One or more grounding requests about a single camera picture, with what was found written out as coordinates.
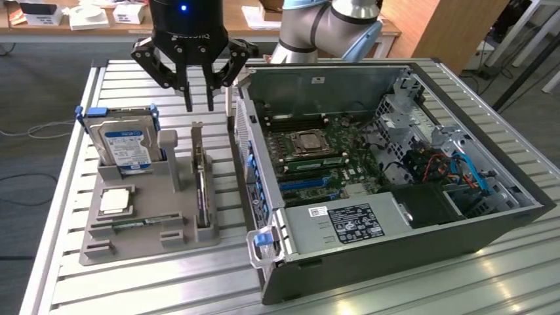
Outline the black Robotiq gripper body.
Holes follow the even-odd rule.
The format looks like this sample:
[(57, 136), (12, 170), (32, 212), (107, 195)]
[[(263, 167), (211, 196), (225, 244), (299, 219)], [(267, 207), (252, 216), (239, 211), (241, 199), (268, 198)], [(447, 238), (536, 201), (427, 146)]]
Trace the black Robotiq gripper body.
[(228, 44), (223, 2), (149, 1), (152, 41), (169, 60), (187, 66), (212, 64)]

